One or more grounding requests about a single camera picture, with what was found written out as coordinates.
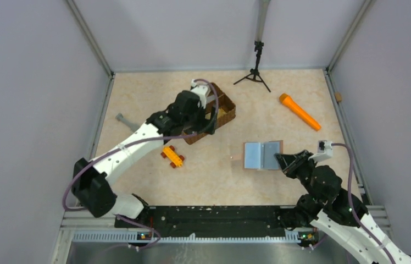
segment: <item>brown woven basket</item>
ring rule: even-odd
[[[215,87],[217,90],[217,95],[219,97],[219,117],[217,119],[217,125],[215,129],[218,129],[219,127],[223,126],[224,124],[232,121],[236,117],[236,105],[233,103],[233,101],[217,86],[217,84],[212,83],[212,85]],[[212,107],[214,106],[215,101],[209,102],[205,106],[205,114],[209,114],[212,111]],[[197,136],[193,137],[188,137],[185,139],[186,143],[189,145],[193,144],[194,142],[198,141],[199,139],[207,136],[206,133],[201,133]]]

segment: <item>yellow toy car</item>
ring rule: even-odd
[[[174,146],[168,146],[164,147],[163,151],[161,152],[161,156],[163,158],[167,158],[171,160],[170,166],[172,168],[176,167],[182,167],[183,166],[183,161],[185,160],[185,157],[183,155],[177,155],[175,153],[175,147]]]

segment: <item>white wall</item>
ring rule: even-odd
[[[0,263],[47,263],[108,77],[64,1],[0,1]]]
[[[272,0],[262,68],[330,63],[363,0]],[[254,66],[258,0],[76,0],[115,71]]]
[[[411,254],[411,1],[377,1],[334,71],[376,204]]]

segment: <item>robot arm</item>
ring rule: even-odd
[[[73,184],[71,192],[94,217],[120,214],[137,218],[147,204],[134,194],[116,195],[111,186],[140,158],[180,136],[183,131],[214,134],[216,116],[206,119],[209,92],[208,85],[191,82],[190,91],[179,93],[166,110],[153,113],[136,132],[116,147],[92,162],[84,158],[77,161],[74,177],[84,172]]]
[[[304,150],[295,155],[275,154],[283,173],[298,179],[308,194],[301,196],[296,207],[281,218],[287,226],[316,227],[337,241],[360,263],[411,263],[411,256],[401,251],[378,227],[366,206],[341,188],[341,178],[329,166],[317,162],[333,155],[331,141],[320,141],[318,153]]]

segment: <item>orange flashlight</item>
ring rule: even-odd
[[[315,131],[319,131],[320,125],[317,123],[314,118],[312,118],[308,113],[306,113],[299,105],[297,105],[293,99],[286,93],[280,96],[280,102],[288,107],[293,113],[297,114],[306,124],[308,124],[311,128],[315,129]]]

